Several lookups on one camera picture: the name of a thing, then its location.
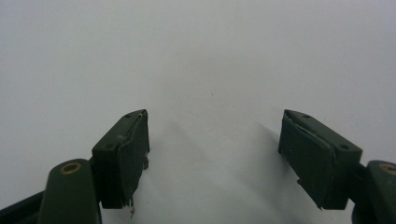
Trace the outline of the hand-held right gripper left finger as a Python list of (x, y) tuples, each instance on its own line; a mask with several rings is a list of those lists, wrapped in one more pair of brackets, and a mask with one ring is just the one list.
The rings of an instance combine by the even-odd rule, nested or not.
[(149, 168), (149, 114), (140, 109), (122, 116), (92, 149), (99, 180), (99, 200), (105, 209), (134, 206), (134, 192)]

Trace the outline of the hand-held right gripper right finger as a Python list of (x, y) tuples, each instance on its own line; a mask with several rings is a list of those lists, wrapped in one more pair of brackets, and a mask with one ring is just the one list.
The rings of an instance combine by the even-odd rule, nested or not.
[(286, 109), (278, 152), (317, 207), (346, 208), (347, 181), (349, 173), (360, 164), (361, 148), (317, 119)]

